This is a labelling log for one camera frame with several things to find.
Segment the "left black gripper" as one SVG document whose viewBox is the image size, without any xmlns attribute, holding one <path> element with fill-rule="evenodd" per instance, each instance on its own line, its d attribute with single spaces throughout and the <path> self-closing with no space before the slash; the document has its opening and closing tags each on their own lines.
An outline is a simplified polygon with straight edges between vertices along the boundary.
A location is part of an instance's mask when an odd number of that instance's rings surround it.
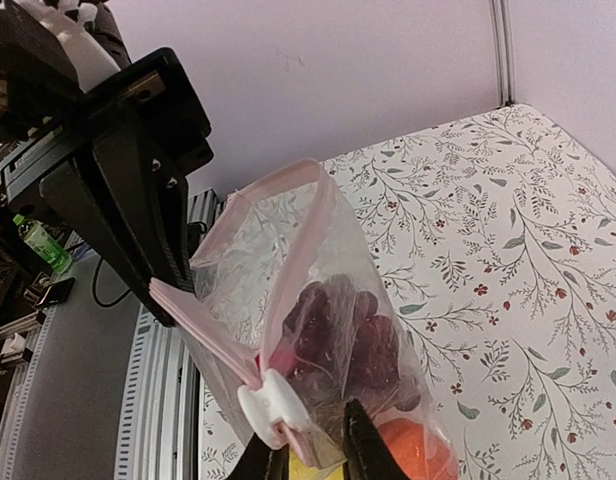
<svg viewBox="0 0 616 480">
<path fill-rule="evenodd" d="M 0 188 L 54 210 L 166 327 L 157 278 L 193 287 L 187 175 L 212 157 L 210 122 L 175 52 L 129 61 L 103 5 L 0 1 Z"/>
</svg>

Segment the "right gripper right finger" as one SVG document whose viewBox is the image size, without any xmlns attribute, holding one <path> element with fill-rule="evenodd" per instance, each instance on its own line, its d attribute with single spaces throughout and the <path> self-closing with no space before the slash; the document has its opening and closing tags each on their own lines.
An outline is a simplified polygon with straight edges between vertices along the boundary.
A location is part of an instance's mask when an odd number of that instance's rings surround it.
<svg viewBox="0 0 616 480">
<path fill-rule="evenodd" d="M 343 447 L 347 459 L 344 465 L 345 479 L 408 479 L 357 399 L 347 402 L 344 408 Z"/>
</svg>

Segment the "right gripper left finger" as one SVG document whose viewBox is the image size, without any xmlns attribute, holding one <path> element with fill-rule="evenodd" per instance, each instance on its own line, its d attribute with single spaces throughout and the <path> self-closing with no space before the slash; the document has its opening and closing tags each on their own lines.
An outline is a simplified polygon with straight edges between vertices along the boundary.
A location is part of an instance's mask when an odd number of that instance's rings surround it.
<svg viewBox="0 0 616 480">
<path fill-rule="evenodd" d="M 288 480 L 289 446 L 269 448 L 253 435 L 227 480 Z"/>
</svg>

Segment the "yellow lemon back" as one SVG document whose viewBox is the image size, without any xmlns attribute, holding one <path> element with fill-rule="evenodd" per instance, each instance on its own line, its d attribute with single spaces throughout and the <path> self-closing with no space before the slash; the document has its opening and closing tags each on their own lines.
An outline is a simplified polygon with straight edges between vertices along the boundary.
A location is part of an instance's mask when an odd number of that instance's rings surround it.
<svg viewBox="0 0 616 480">
<path fill-rule="evenodd" d="M 289 445 L 289 479 L 343 478 L 343 450 L 322 430 L 294 432 Z"/>
</svg>

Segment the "orange mandarin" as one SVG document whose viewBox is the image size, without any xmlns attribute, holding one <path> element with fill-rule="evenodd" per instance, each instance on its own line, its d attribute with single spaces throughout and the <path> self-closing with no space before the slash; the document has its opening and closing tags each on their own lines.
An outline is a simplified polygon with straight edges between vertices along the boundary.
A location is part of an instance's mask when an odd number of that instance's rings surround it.
<svg viewBox="0 0 616 480">
<path fill-rule="evenodd" d="M 379 426 L 382 440 L 410 479 L 458 479 L 459 464 L 449 445 L 421 423 L 400 418 Z"/>
</svg>

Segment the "dark red grapes bunch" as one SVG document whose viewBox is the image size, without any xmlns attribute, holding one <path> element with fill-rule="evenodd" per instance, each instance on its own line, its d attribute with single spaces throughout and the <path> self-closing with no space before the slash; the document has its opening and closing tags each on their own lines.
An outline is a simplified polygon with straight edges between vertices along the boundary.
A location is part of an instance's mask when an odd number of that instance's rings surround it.
<svg viewBox="0 0 616 480">
<path fill-rule="evenodd" d="M 377 296 L 345 274 L 313 281 L 300 292 L 270 358 L 311 408 L 357 398 L 371 414 L 414 410 L 422 393 L 412 371 L 399 366 L 400 339 Z"/>
</svg>

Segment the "clear zip top bag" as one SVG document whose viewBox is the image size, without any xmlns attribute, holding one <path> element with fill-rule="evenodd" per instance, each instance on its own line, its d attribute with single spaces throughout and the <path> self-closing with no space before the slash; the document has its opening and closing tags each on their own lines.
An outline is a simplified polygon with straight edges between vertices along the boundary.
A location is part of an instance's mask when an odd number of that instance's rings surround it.
<svg viewBox="0 0 616 480">
<path fill-rule="evenodd" d="M 192 292 L 152 279 L 248 449 L 288 479 L 455 479 L 414 343 L 356 214 L 316 161 L 235 193 L 190 261 Z"/>
</svg>

